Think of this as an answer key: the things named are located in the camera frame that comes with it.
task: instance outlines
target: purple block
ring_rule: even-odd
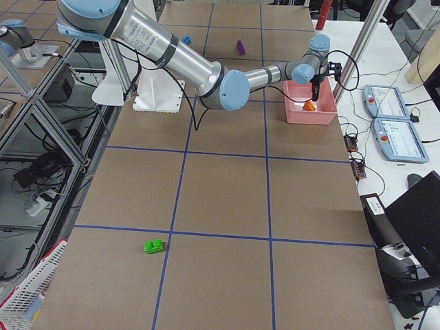
[[[241,43],[241,40],[238,40],[236,42],[236,50],[239,51],[240,55],[246,54],[245,46],[243,46],[243,44]]]

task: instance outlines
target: blue joint cap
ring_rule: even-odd
[[[86,40],[86,41],[96,41],[97,43],[101,41],[105,41],[107,38],[99,33],[91,33],[91,32],[83,32],[79,31],[77,29],[74,29],[72,27],[56,23],[58,26],[58,31],[64,35],[68,36],[70,38],[80,39],[80,40]]]
[[[250,85],[246,75],[238,70],[228,71],[220,84],[220,103],[228,111],[241,109],[249,99]]]
[[[121,0],[60,0],[75,14],[88,19],[101,19],[113,14]]]
[[[16,50],[12,48],[12,46],[8,45],[7,43],[0,42],[0,50],[5,53],[7,57],[10,57],[15,54]]]
[[[315,69],[310,64],[299,64],[291,72],[291,78],[298,84],[307,84],[315,76]]]
[[[310,48],[317,52],[327,52],[330,50],[330,38],[325,34],[318,34],[310,40]]]
[[[20,19],[6,19],[5,21],[1,22],[3,26],[6,26],[7,28],[25,28],[26,25],[23,23]]]
[[[189,35],[185,35],[181,40],[182,40],[183,43],[185,43],[187,45],[190,45],[191,41],[192,41],[191,37]]]

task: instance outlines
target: white label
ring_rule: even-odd
[[[409,123],[383,120],[382,124],[384,125],[394,155],[421,157],[419,147],[417,146]]]
[[[380,205],[379,199],[376,197],[370,197],[366,199],[366,202],[369,204],[370,209],[373,211],[374,215],[383,215],[385,214],[382,205]]]
[[[156,40],[157,35],[152,33],[152,31],[139,22],[133,24],[129,36],[125,38],[125,41],[128,44],[142,52],[144,55],[148,55]]]

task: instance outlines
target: pink plastic bin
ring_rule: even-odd
[[[291,80],[285,81],[284,92],[294,100],[305,102],[311,98],[311,83],[300,85]],[[284,98],[284,101],[287,122],[290,124],[328,125],[338,111],[327,78],[320,86],[317,111],[305,111],[302,104],[295,104],[288,98]]]

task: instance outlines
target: white plastic basket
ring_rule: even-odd
[[[0,304],[0,330],[32,328],[32,320],[25,317],[25,312],[40,292],[49,287],[66,245],[65,239],[59,241],[25,280]]]

